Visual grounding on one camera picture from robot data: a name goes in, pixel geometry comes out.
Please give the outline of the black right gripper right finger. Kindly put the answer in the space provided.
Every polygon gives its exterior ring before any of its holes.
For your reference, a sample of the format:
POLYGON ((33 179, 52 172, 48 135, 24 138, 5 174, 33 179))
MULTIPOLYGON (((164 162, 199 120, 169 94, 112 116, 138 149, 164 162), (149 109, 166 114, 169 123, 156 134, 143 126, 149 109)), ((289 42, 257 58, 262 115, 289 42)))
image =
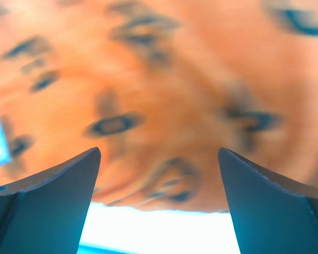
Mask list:
POLYGON ((241 253, 318 253, 318 188, 230 149, 218 160, 241 253))

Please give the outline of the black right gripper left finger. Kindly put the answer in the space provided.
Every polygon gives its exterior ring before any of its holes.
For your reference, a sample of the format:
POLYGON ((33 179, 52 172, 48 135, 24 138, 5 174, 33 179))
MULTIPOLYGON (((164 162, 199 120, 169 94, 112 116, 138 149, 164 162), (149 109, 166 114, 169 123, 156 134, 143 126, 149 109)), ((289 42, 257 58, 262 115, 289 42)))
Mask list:
POLYGON ((0 253, 77 253, 100 161, 91 148, 0 186, 0 253))

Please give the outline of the orange black patterned pillowcase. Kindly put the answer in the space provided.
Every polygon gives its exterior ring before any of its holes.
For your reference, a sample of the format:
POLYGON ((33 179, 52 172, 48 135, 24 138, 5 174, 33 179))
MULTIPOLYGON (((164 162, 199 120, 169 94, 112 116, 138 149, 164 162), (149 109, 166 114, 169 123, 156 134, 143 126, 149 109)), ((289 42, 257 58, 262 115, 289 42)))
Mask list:
POLYGON ((229 148, 318 188, 318 1, 0 1, 0 185, 98 147, 93 200, 228 208, 229 148))

